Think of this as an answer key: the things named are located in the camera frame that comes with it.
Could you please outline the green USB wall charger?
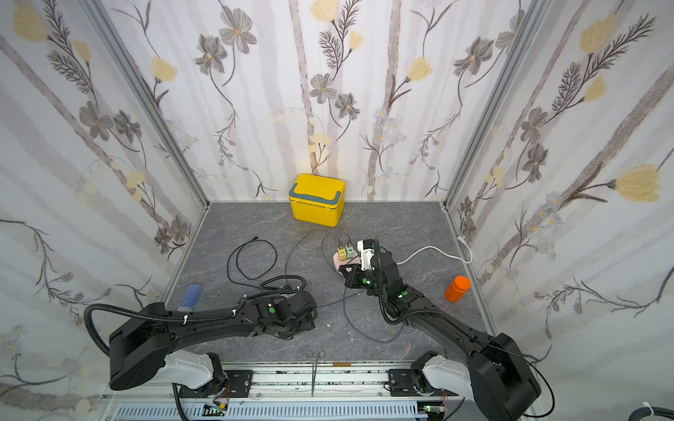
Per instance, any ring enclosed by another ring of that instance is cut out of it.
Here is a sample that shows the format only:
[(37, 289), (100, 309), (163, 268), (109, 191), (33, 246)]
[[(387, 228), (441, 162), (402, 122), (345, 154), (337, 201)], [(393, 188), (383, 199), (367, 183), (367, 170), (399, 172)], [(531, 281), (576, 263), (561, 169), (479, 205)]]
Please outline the green USB wall charger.
[(356, 257), (356, 250), (354, 249), (354, 247), (351, 244), (346, 245), (345, 251), (346, 251), (346, 254), (347, 254), (347, 258), (349, 260), (354, 259)]

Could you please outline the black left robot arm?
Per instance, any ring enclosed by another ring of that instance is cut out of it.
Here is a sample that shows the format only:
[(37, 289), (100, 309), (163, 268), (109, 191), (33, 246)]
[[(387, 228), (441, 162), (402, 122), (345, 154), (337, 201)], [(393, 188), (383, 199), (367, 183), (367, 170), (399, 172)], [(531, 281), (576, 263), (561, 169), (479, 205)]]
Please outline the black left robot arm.
[(167, 310), (163, 302), (139, 312), (95, 303), (82, 314), (95, 345), (110, 362), (115, 391), (147, 382), (171, 382), (205, 395), (219, 391), (225, 374), (215, 353), (193, 354), (188, 347), (225, 338), (269, 335), (292, 340), (314, 329), (317, 303), (303, 286), (264, 288), (237, 305), (203, 312)]

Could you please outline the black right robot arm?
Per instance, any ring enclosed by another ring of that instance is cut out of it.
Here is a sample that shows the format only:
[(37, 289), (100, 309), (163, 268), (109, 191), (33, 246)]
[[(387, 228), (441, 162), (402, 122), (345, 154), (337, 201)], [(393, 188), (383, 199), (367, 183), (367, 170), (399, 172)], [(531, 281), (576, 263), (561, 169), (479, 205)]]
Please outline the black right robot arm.
[(391, 252), (378, 240), (357, 244), (360, 264), (341, 268), (349, 289), (365, 289), (377, 298), (384, 321), (426, 333), (453, 353), (453, 361), (427, 352), (412, 365), (422, 393), (443, 389), (474, 402), (489, 420), (519, 420), (542, 393), (532, 364), (516, 342), (463, 324), (405, 283)]

